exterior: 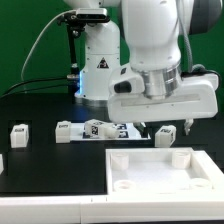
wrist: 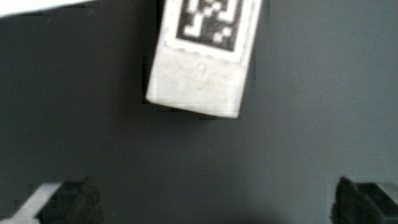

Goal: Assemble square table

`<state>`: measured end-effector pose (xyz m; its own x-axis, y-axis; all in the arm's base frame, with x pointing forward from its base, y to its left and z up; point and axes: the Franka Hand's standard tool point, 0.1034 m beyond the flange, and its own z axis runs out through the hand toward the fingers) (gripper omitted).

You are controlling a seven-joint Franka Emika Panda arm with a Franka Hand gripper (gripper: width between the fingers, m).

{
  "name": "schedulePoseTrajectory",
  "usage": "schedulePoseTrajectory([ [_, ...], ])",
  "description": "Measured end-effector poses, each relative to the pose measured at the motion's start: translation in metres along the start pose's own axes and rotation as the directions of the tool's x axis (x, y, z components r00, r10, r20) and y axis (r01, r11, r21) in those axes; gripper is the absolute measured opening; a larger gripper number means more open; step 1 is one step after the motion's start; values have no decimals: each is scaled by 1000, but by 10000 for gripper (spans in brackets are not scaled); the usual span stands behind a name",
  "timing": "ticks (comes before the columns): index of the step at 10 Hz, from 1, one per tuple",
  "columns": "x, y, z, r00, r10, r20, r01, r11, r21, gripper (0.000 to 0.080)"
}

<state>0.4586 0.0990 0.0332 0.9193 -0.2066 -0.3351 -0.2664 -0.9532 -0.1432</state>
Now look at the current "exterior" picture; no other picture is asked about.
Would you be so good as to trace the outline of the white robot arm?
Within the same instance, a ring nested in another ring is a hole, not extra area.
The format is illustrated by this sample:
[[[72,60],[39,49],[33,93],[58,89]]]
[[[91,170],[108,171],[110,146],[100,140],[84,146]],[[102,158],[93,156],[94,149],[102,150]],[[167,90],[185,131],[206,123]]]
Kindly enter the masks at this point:
[[[222,0],[64,0],[84,16],[90,10],[120,9],[120,29],[129,62],[115,69],[107,103],[114,123],[183,120],[186,125],[218,112],[216,74],[188,59],[180,68],[180,36],[209,31],[222,13]]]

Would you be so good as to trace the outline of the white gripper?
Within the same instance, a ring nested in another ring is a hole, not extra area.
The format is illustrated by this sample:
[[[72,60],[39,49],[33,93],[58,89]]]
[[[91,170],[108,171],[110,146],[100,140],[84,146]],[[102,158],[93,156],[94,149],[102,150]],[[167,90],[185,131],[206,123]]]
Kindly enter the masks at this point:
[[[183,78],[178,88],[165,98],[150,99],[143,92],[108,99],[109,119],[114,123],[135,123],[142,137],[147,136],[147,130],[139,122],[185,120],[184,132],[188,135],[193,119],[214,117],[218,112],[215,93],[218,84],[218,77],[209,73]]]

